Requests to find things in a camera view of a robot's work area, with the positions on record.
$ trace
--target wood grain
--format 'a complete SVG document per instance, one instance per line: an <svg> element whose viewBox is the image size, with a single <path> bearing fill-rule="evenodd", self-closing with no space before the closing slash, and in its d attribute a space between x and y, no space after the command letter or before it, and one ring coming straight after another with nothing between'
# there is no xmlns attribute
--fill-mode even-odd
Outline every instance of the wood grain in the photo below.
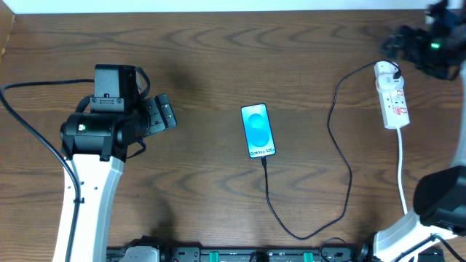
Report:
<svg viewBox="0 0 466 262"><path fill-rule="evenodd" d="M260 161L248 158L240 107L265 102L277 144L269 158L278 215L304 236L340 215L348 170L325 126L335 84L377 58L398 25L420 11L20 15L0 64L0 84L92 78L97 63L140 66L151 95L169 95L178 126L147 139L125 166L109 245L142 234L205 246L318 246L362 242L402 210L397 138L383 128L371 69L341 87L331 126L352 165L346 216L316 237L291 239L270 213ZM411 123L403 128L408 206L417 181L449 166L462 106L459 82L400 62ZM11 104L60 147L60 125L93 86L27 87ZM0 108L0 261L49 261L63 196L51 154ZM451 241L466 255L461 239Z"/></svg>
<svg viewBox="0 0 466 262"><path fill-rule="evenodd" d="M9 33L12 30L15 14L0 0L0 63L9 39Z"/></svg>

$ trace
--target brown wooden tabletop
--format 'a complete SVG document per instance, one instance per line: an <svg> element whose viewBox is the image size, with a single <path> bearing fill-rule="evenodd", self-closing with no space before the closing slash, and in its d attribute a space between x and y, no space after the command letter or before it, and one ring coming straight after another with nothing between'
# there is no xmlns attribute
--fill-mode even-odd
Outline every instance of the brown wooden tabletop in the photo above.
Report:
<svg viewBox="0 0 466 262"><path fill-rule="evenodd" d="M326 129L336 83L382 58L380 44L399 25L423 20L422 11L19 15L0 84L93 78L95 64L116 63L142 67L152 96L168 94L178 126L146 139L146 153L127 161L108 245L144 234L205 246L361 243L403 214L396 131L384 128L374 71L341 86L331 122L354 171L347 214L304 242L290 238L266 205L264 171L248 157L240 107L268 105L277 147L268 158L271 200L292 232L309 234L341 214L349 180ZM403 182L412 208L419 179L450 165L462 91L459 82L400 66L411 118L402 129ZM7 97L60 148L60 125L92 93L92 84L75 84ZM0 261L50 261L63 169L3 107L0 125ZM463 239L450 243L466 256Z"/></svg>

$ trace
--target green strip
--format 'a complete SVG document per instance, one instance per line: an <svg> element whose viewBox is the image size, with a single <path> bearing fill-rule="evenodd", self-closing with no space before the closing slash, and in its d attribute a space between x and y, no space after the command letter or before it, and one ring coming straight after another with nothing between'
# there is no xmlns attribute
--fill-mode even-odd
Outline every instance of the green strip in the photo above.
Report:
<svg viewBox="0 0 466 262"><path fill-rule="evenodd" d="M314 255L312 253L305 253L304 262L314 262Z"/></svg>
<svg viewBox="0 0 466 262"><path fill-rule="evenodd" d="M210 252L209 253L209 261L210 262L219 262L220 258L218 252Z"/></svg>

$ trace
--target blue phone screen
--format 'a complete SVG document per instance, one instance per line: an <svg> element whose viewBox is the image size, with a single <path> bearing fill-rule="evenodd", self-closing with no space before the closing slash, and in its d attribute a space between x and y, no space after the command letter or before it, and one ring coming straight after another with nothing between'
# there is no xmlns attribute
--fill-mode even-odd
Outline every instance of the blue phone screen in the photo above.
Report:
<svg viewBox="0 0 466 262"><path fill-rule="evenodd" d="M241 108L242 123L248 142L249 157L275 154L274 138L265 104Z"/></svg>

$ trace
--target green light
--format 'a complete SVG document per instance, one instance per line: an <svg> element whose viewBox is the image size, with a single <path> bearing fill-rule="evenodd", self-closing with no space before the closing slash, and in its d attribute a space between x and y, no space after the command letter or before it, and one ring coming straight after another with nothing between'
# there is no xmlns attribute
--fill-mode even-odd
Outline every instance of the green light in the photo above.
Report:
<svg viewBox="0 0 466 262"><path fill-rule="evenodd" d="M440 44L439 43L432 43L432 44L430 44L430 47L432 47L433 49L439 49Z"/></svg>

